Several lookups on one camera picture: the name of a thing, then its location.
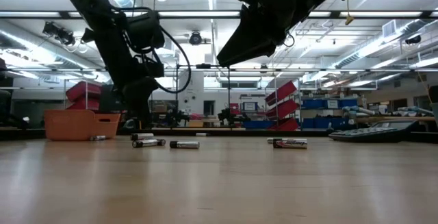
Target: ceiling duct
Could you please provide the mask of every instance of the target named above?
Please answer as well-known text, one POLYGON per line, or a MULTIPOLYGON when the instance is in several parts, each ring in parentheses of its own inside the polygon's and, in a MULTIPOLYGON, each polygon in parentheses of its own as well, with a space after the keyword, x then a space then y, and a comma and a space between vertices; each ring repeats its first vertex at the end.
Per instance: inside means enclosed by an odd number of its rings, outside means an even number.
POLYGON ((341 60, 334 63, 334 67, 340 69, 351 62, 360 60, 368 55, 371 55, 381 49, 382 46, 388 45, 390 42, 400 38, 408 38, 425 26, 435 22, 429 19, 416 19, 411 22, 404 20, 391 21, 382 26, 383 32, 373 39, 360 44, 352 53, 342 55, 341 60))

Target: metal pole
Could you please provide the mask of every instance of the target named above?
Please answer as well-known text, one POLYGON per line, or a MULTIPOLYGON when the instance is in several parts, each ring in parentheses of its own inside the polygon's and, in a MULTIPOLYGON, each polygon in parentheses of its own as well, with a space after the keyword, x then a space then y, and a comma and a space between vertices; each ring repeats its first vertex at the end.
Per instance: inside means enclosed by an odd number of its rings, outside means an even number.
POLYGON ((301 111, 301 81, 298 80, 298 102, 300 104, 300 129, 302 131, 302 111, 301 111))
POLYGON ((64 109, 67 109, 66 91, 67 91, 67 79, 64 79, 64 109))
POLYGON ((88 109, 88 81, 85 81, 85 109, 88 109))
POLYGON ((276 89, 276 77, 274 78, 274 88, 275 88, 276 127, 278 129, 280 125, 280 121, 279 121, 279 100, 278 100, 278 93, 276 89))
POLYGON ((230 67, 228 66, 228 109, 230 112, 230 116, 231 116, 231 70, 230 67))

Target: storage rack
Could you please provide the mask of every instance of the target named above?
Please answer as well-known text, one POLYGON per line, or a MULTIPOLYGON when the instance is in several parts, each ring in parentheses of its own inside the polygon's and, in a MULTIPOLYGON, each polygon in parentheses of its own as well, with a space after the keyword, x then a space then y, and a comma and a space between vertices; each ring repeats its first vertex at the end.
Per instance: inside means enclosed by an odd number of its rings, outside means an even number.
POLYGON ((287 116, 299 108, 295 100, 290 98, 297 91, 297 88, 292 81, 288 81, 280 88, 277 88, 276 78, 274 78, 274 88, 276 91, 265 98, 266 107, 275 105, 266 111, 266 118, 270 121, 276 121, 276 125, 273 125, 270 129, 294 131, 298 128, 298 124, 294 117, 287 118, 287 116))

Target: security camera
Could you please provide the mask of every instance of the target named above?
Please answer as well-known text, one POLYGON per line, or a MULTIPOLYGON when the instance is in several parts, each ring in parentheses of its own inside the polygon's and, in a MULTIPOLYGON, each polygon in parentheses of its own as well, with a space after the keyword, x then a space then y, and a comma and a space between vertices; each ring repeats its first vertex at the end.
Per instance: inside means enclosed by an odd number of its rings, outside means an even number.
POLYGON ((191 45, 200 45, 203 42, 203 38, 199 34, 199 32, 192 32, 190 36, 189 43, 191 45))

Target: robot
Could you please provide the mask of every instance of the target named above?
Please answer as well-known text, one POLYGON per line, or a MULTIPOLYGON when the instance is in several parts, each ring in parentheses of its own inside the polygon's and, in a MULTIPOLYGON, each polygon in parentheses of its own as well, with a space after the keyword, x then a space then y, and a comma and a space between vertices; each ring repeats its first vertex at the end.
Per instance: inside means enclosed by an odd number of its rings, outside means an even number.
MULTIPOLYGON (((155 49, 163 47, 167 35, 181 50, 188 65, 187 55, 171 35, 159 24, 159 14, 150 8, 147 13, 127 18, 125 13, 108 0, 70 0, 82 15, 90 29, 86 29, 83 40, 95 41, 117 93, 127 107, 140 117, 143 123, 150 123, 148 99, 151 93, 161 88, 156 77, 164 76, 164 65, 155 49), (146 56, 154 55, 155 60, 146 56)), ((272 55, 275 47, 281 45, 288 31, 295 24, 305 20, 310 12, 324 0, 240 0, 249 4, 242 6, 241 23, 230 41, 218 55, 221 66, 231 66, 260 55, 272 55)))

